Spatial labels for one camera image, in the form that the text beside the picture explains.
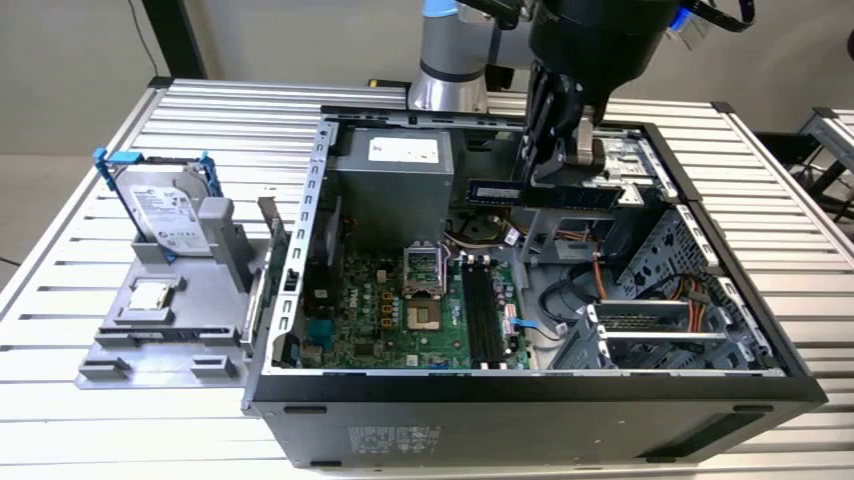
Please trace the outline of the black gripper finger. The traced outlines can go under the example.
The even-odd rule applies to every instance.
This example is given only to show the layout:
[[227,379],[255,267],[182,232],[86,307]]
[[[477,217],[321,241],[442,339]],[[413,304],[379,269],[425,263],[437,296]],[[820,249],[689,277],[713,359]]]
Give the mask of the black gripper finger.
[[541,61],[531,65],[526,105],[523,181],[545,184],[573,158],[573,133],[582,117],[577,82]]
[[606,155],[602,141],[594,135],[596,109],[585,106],[575,130],[575,165],[586,170],[604,170]]

